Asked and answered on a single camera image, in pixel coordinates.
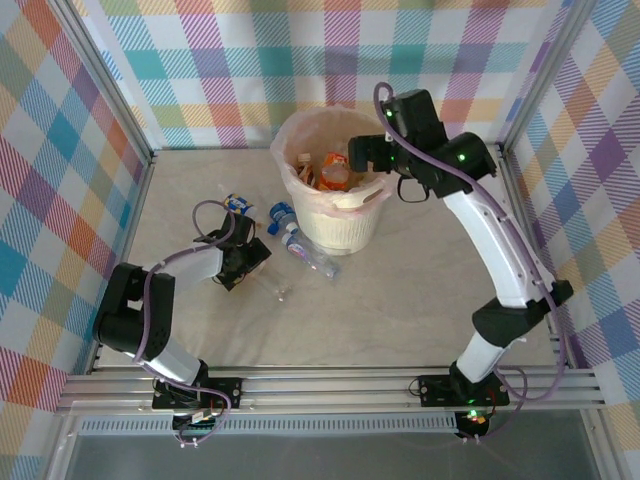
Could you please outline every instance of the bottle cap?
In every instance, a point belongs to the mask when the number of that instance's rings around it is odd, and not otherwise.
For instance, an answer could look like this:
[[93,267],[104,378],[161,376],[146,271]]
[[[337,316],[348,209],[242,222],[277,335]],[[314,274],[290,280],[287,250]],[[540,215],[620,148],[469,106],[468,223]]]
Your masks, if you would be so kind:
[[287,232],[289,233],[297,233],[298,231],[298,224],[296,222],[289,222],[286,226]]

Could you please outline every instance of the white table surface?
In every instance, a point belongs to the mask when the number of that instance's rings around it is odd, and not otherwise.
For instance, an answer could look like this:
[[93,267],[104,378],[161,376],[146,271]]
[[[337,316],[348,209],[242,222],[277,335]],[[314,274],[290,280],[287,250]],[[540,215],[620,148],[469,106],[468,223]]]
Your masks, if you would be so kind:
[[[129,262],[149,265],[189,245],[192,207],[231,192],[263,211],[290,201],[267,150],[161,153]],[[203,208],[203,230],[221,224],[217,210]],[[273,252],[270,268],[294,285],[284,303],[250,280],[232,292],[204,281],[175,298],[172,335],[210,366],[449,365],[473,334],[471,314],[495,296],[469,237],[435,198],[387,200],[371,243],[337,259],[334,282],[260,237]],[[129,362],[105,348],[99,365]],[[503,363],[554,364],[546,325]]]

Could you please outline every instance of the plastic bottle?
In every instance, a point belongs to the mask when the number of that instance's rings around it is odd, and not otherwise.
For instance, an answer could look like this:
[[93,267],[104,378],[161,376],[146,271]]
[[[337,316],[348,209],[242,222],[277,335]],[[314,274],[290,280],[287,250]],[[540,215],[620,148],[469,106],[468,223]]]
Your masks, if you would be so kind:
[[272,265],[267,261],[247,275],[247,278],[255,280],[258,285],[267,292],[275,295],[276,298],[284,302],[287,294],[291,291],[291,284],[280,272],[273,269]]
[[282,244],[313,270],[330,279],[334,279],[340,271],[340,267],[329,258],[329,255],[318,250],[310,240],[300,234],[285,233],[282,236]]
[[249,217],[256,222],[256,227],[261,228],[268,222],[259,215],[258,209],[250,201],[244,199],[237,193],[231,193],[224,199],[224,205],[233,213],[239,213],[245,217]]
[[298,231],[296,212],[293,211],[293,208],[287,202],[276,203],[269,211],[269,216],[271,220],[273,220],[273,223],[269,225],[267,232],[271,235],[275,235],[281,230],[289,233],[296,233]]

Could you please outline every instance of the plastic bag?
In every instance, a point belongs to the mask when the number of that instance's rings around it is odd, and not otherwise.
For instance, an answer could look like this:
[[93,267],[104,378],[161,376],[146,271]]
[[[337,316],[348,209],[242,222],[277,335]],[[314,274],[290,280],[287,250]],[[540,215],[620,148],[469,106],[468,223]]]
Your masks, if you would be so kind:
[[296,204],[304,202],[305,208],[331,217],[360,216],[389,198],[395,179],[386,173],[352,174],[348,192],[320,192],[298,178],[297,158],[301,153],[311,154],[317,176],[327,153],[344,148],[352,137],[380,133],[384,129],[377,119],[356,110],[341,106],[312,108],[287,119],[271,144],[271,154]]

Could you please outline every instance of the colorful plaid fabric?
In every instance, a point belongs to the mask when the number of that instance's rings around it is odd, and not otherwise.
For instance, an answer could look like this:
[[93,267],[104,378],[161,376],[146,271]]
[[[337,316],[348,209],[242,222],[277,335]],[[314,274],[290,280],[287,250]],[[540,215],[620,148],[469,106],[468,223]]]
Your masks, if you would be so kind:
[[428,88],[450,134],[495,140],[519,72],[537,71],[525,53],[542,45],[539,21],[562,3],[75,1],[151,141],[172,148],[264,147],[313,106],[372,112],[381,80]]
[[600,0],[518,143],[520,188],[563,309],[640,477],[640,1]]
[[0,479],[36,475],[143,165],[46,0],[2,2]]

